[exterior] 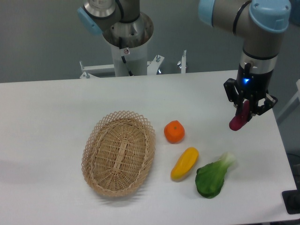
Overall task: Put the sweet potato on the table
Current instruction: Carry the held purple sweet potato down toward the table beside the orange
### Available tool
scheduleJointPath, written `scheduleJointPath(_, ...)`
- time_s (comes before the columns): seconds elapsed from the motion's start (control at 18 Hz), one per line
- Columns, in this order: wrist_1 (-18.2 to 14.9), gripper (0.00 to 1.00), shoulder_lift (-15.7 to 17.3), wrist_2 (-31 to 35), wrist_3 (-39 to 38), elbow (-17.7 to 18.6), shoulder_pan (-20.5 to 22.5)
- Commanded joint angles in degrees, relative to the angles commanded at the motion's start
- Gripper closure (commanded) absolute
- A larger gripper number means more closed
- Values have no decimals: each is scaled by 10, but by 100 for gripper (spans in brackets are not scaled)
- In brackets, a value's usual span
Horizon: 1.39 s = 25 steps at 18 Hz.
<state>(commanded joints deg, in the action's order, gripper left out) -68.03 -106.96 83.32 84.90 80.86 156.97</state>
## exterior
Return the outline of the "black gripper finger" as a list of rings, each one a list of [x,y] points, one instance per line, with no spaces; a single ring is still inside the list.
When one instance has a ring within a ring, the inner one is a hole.
[[[224,83],[224,89],[227,95],[227,98],[230,102],[233,103],[233,105],[236,108],[236,113],[235,115],[239,115],[242,112],[243,108],[243,101],[244,101],[244,94],[238,92],[236,89],[236,80],[229,78],[225,83]]]
[[[259,101],[255,99],[254,95],[251,95],[250,99],[245,101],[246,121],[249,122],[252,117],[264,114],[268,110],[272,109],[277,102],[278,99],[276,97],[267,93],[266,97],[264,98],[263,104],[258,105]]]

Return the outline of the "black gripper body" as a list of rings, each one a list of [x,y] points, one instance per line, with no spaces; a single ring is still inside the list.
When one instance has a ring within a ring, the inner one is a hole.
[[[268,86],[273,70],[264,74],[253,74],[244,71],[244,68],[239,65],[235,87],[238,93],[243,92],[245,99],[250,99],[251,95],[260,100],[266,98]]]

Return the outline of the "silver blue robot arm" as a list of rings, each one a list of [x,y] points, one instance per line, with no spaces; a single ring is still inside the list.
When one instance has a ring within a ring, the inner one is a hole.
[[[230,122],[238,130],[252,117],[262,115],[277,103],[268,85],[289,24],[287,0],[202,0],[201,21],[244,39],[236,79],[224,88],[236,107]],[[116,76],[146,75],[147,42],[153,34],[151,19],[140,11],[137,0],[87,0],[77,10],[85,28],[101,35],[112,47]]]

